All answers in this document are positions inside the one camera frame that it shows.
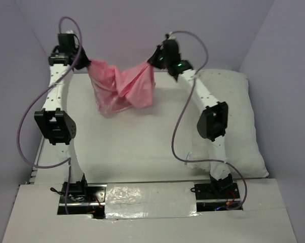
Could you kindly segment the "pink pillowcase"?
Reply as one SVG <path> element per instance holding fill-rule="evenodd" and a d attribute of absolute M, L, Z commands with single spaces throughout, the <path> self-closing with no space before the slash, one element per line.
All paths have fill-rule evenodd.
<path fill-rule="evenodd" d="M 147 62 L 120 71 L 115 65 L 92 59 L 87 71 L 100 114 L 110 115 L 131 107 L 142 109 L 153 104 L 154 68 Z"/>

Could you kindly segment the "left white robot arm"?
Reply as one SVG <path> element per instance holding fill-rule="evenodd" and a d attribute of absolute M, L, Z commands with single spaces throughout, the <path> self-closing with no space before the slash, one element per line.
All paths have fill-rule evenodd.
<path fill-rule="evenodd" d="M 64 167 L 64 182 L 60 195 L 63 195 L 66 201 L 80 203 L 88 199 L 90 189 L 74 148 L 77 127 L 67 113 L 67 94 L 73 76 L 71 65 L 78 49 L 79 40 L 72 30 L 58 34 L 58 45 L 48 58 L 50 90 L 42 109 L 34 113 L 34 119 Z"/>

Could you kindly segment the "white pillow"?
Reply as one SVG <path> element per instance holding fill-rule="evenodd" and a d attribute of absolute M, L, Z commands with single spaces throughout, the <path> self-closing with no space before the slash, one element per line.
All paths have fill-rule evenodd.
<path fill-rule="evenodd" d="M 265 178 L 269 173 L 256 141 L 254 112 L 248 93 L 246 75 L 224 69 L 206 69 L 200 72 L 200 80 L 219 101 L 228 104 L 228 126 L 225 134 L 226 160 L 235 166 L 244 178 Z M 217 158 L 212 143 L 203 139 L 197 131 L 198 114 L 193 101 L 187 108 L 184 119 L 193 118 L 192 146 L 186 159 Z"/>

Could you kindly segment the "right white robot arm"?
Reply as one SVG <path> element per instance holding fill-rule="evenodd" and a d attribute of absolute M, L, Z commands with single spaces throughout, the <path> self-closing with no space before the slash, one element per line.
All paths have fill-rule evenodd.
<path fill-rule="evenodd" d="M 198 72 L 191 63 L 183 60 L 177 40 L 167 34 L 159 44 L 148 63 L 157 69 L 165 69 L 177 83 L 189 92 L 185 107 L 193 101 L 199 111 L 197 131 L 199 135 L 209 140 L 213 145 L 215 158 L 208 159 L 210 163 L 211 193 L 216 198 L 227 194 L 233 184 L 233 178 L 226 165 L 224 147 L 228 123 L 228 104 L 219 101 L 198 78 Z"/>

